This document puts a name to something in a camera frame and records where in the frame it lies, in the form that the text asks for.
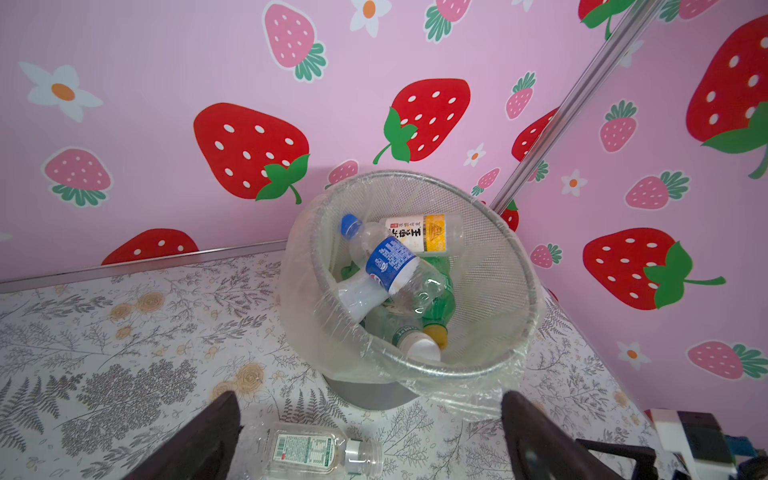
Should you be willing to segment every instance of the pink wallpaper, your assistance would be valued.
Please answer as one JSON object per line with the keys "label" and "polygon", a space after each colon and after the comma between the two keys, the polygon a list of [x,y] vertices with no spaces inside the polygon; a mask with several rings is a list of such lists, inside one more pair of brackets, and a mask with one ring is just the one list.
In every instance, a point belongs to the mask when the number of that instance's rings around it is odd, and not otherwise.
{"label": "pink wallpaper", "polygon": [[6,2],[0,279],[284,239],[376,168],[490,202],[604,42],[556,3]]}
{"label": "pink wallpaper", "polygon": [[668,2],[580,111],[517,232],[641,409],[765,446],[768,3],[692,4]]}

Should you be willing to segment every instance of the trash can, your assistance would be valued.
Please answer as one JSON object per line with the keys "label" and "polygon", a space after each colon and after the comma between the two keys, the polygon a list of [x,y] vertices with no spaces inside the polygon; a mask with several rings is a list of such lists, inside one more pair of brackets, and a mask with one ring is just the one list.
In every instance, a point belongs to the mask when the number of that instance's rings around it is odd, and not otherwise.
{"label": "trash can", "polygon": [[[336,284],[351,259],[339,225],[346,214],[369,222],[452,213],[462,216],[465,249],[450,259],[456,311],[442,362],[432,365],[405,358],[346,312]],[[457,187],[407,171],[352,177],[315,198],[293,225],[281,270],[288,343],[339,396],[366,409],[428,396],[470,421],[498,417],[545,311],[533,267],[505,222]]]}

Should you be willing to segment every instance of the pink strawberry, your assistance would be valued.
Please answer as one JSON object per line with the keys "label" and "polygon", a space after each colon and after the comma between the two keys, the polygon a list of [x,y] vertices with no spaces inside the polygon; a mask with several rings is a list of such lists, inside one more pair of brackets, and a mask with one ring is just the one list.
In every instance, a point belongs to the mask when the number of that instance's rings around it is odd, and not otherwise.
{"label": "pink strawberry", "polygon": [[315,41],[315,26],[306,15],[288,4],[270,2],[263,23],[272,57],[281,68],[293,70],[296,80],[307,83],[323,76],[325,47]]}
{"label": "pink strawberry", "polygon": [[541,268],[551,268],[553,263],[560,263],[560,260],[563,260],[563,250],[551,243],[539,245],[531,252],[531,262]]}
{"label": "pink strawberry", "polygon": [[768,359],[763,358],[763,353],[741,343],[728,346],[717,341],[704,342],[688,350],[688,359],[695,366],[729,380],[738,380],[745,373],[759,379],[768,373]]}
{"label": "pink strawberry", "polygon": [[64,148],[56,152],[44,164],[43,171],[57,183],[51,187],[51,192],[78,207],[88,204],[97,207],[99,202],[107,200],[103,190],[112,185],[104,165],[93,152],[84,148]]}
{"label": "pink strawberry", "polygon": [[518,83],[512,87],[512,96],[507,100],[507,117],[513,120],[523,113],[525,105],[533,97],[533,86],[536,83],[536,72],[530,71],[524,77],[518,79]]}
{"label": "pink strawberry", "polygon": [[427,41],[439,43],[451,33],[452,25],[464,17],[471,0],[437,0],[436,5],[427,8],[424,31]]}
{"label": "pink strawberry", "polygon": [[667,206],[669,199],[680,200],[688,187],[688,177],[683,172],[664,172],[661,177],[645,177],[632,187],[625,198],[632,208],[658,210]]}
{"label": "pink strawberry", "polygon": [[326,189],[331,185],[338,184],[345,178],[354,177],[357,175],[358,166],[359,165],[357,164],[357,160],[347,160],[343,164],[340,164],[338,167],[331,170],[331,173],[328,174],[329,184],[326,185]]}
{"label": "pink strawberry", "polygon": [[637,130],[637,121],[632,115],[637,113],[637,107],[632,102],[620,101],[613,105],[605,115],[608,122],[600,129],[600,139],[605,151],[609,154],[618,152],[627,144],[632,134]]}
{"label": "pink strawberry", "polygon": [[494,168],[493,170],[489,171],[487,174],[480,177],[480,180],[478,180],[478,184],[472,187],[472,195],[477,197],[479,194],[483,193],[486,188],[493,185],[493,182],[496,180],[496,177],[498,177],[499,172],[502,170],[500,168]]}
{"label": "pink strawberry", "polygon": [[691,20],[717,2],[718,0],[667,0],[661,7],[659,17],[665,22],[672,22],[678,15],[683,20]]}

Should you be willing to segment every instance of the white bottle cap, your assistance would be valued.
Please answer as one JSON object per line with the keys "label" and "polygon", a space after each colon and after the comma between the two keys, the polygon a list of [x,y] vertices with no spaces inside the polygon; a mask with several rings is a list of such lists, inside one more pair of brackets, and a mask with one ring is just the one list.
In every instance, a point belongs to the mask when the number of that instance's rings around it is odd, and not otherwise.
{"label": "white bottle cap", "polygon": [[440,361],[440,347],[431,336],[414,330],[400,340],[398,348],[409,358]]}

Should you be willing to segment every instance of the empty plastic bottle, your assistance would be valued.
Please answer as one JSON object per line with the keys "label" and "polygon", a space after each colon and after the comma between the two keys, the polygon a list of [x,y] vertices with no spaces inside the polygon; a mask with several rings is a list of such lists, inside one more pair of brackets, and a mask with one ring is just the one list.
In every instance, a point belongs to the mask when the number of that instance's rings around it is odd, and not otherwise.
{"label": "empty plastic bottle", "polygon": [[389,292],[399,310],[422,316],[445,289],[442,274],[414,255],[384,225],[345,215],[341,233],[349,241],[352,260]]}

